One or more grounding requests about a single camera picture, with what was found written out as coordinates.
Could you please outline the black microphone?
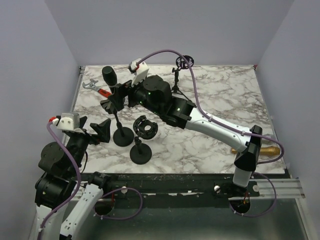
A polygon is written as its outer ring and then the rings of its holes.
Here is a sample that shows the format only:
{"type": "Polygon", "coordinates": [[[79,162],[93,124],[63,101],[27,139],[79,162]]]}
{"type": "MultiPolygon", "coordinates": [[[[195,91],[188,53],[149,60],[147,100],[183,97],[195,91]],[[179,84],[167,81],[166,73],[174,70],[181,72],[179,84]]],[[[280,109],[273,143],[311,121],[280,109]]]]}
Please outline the black microphone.
{"type": "Polygon", "coordinates": [[[104,66],[101,72],[103,80],[108,85],[110,92],[113,94],[118,83],[116,72],[111,66],[104,66]]]}

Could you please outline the black tripod microphone stand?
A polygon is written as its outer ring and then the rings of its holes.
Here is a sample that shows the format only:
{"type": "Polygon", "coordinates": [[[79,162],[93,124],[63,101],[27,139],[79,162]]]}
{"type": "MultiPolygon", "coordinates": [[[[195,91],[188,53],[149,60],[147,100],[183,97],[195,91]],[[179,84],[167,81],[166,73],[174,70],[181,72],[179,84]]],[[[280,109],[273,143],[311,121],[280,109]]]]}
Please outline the black tripod microphone stand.
{"type": "Polygon", "coordinates": [[[174,93],[174,94],[182,95],[187,100],[189,100],[189,98],[180,90],[180,88],[178,86],[178,82],[180,80],[179,79],[179,75],[180,75],[180,71],[181,70],[187,70],[189,68],[188,64],[189,64],[190,67],[192,67],[194,65],[195,61],[189,55],[184,55],[183,57],[186,59],[186,61],[181,56],[179,56],[175,60],[176,68],[174,68],[174,67],[172,68],[171,72],[174,73],[174,85],[171,88],[171,92],[174,93]]]}

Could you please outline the gold microphone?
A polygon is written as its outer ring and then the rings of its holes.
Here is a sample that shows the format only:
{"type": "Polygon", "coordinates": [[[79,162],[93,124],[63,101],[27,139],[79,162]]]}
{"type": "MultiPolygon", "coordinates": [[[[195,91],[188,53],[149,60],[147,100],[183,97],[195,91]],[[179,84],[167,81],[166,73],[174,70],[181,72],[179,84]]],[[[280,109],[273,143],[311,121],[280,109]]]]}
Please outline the gold microphone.
{"type": "MultiPolygon", "coordinates": [[[[257,153],[257,149],[254,147],[248,148],[245,150],[248,153],[257,153]]],[[[268,146],[268,147],[262,147],[260,148],[259,155],[262,156],[279,156],[281,153],[281,150],[279,147],[276,146],[268,146]]]]}

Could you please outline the silver microphone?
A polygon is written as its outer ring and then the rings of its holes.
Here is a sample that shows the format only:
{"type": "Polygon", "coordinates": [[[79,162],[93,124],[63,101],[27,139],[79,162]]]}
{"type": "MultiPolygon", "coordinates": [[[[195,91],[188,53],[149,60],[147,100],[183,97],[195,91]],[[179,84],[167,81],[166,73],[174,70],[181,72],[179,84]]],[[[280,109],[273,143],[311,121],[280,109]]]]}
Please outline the silver microphone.
{"type": "Polygon", "coordinates": [[[274,135],[273,134],[264,134],[262,140],[263,141],[271,141],[274,139],[274,135]]]}

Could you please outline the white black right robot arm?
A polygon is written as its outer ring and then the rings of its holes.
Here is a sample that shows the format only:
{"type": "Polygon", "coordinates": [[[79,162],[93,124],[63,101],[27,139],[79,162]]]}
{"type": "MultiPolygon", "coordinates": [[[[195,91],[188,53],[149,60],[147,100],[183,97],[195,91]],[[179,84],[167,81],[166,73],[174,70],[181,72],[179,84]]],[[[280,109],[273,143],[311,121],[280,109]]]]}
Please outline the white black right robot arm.
{"type": "Polygon", "coordinates": [[[262,145],[256,136],[263,132],[260,126],[248,128],[227,121],[219,125],[216,123],[218,117],[206,118],[192,101],[173,96],[169,83],[158,75],[149,76],[137,85],[132,85],[130,80],[118,83],[116,76],[103,79],[112,92],[111,101],[118,111],[123,109],[124,98],[128,98],[130,107],[141,105],[172,127],[203,133],[234,148],[238,154],[230,191],[236,196],[247,192],[262,145]]]}

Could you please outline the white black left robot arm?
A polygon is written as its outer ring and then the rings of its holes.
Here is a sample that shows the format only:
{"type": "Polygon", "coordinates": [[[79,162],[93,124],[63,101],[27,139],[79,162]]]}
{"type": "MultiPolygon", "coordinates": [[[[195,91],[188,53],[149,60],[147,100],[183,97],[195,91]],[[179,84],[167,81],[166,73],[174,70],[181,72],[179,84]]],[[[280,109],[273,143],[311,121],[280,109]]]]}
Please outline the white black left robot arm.
{"type": "Polygon", "coordinates": [[[41,151],[38,167],[44,171],[35,184],[35,240],[73,240],[99,198],[111,191],[110,177],[98,172],[88,177],[74,209],[64,218],[69,202],[82,186],[81,166],[89,145],[108,143],[111,120],[91,123],[93,134],[84,129],[87,117],[63,113],[52,117],[46,128],[54,141],[41,151]]]}

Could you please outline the red handled adjustable wrench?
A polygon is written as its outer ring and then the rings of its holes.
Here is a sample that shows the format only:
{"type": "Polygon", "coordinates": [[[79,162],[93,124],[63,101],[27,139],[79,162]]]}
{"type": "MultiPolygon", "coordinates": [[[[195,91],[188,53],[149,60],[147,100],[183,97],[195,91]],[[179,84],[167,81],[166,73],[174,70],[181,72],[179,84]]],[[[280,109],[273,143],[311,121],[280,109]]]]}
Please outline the red handled adjustable wrench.
{"type": "Polygon", "coordinates": [[[99,93],[100,95],[104,96],[105,98],[108,98],[111,95],[111,93],[109,91],[106,91],[106,90],[98,87],[96,85],[96,83],[98,83],[98,80],[94,80],[94,79],[91,78],[89,80],[89,82],[83,82],[82,83],[82,87],[84,89],[93,90],[93,91],[99,93]]]}

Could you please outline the black round-base shock mount stand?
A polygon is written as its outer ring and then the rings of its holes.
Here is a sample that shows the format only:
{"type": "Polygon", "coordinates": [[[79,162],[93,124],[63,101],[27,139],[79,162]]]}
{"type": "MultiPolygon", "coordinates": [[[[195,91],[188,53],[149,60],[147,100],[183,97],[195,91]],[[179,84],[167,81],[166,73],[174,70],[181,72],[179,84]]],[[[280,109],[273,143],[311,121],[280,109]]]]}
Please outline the black round-base shock mount stand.
{"type": "Polygon", "coordinates": [[[158,124],[151,122],[145,115],[138,117],[133,123],[133,130],[136,134],[134,137],[134,146],[130,150],[130,159],[137,165],[146,164],[152,157],[151,148],[142,143],[142,139],[151,140],[158,132],[158,124]]]}

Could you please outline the black front mounting rail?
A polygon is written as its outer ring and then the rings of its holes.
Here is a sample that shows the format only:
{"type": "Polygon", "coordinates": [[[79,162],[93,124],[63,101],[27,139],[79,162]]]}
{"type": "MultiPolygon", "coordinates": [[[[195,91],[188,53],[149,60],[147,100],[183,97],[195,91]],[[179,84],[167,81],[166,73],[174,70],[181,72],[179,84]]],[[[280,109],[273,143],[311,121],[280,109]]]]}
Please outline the black front mounting rail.
{"type": "Polygon", "coordinates": [[[260,195],[256,181],[246,188],[232,182],[232,174],[108,173],[104,190],[123,188],[105,196],[99,206],[116,209],[227,208],[233,200],[260,195]]]}

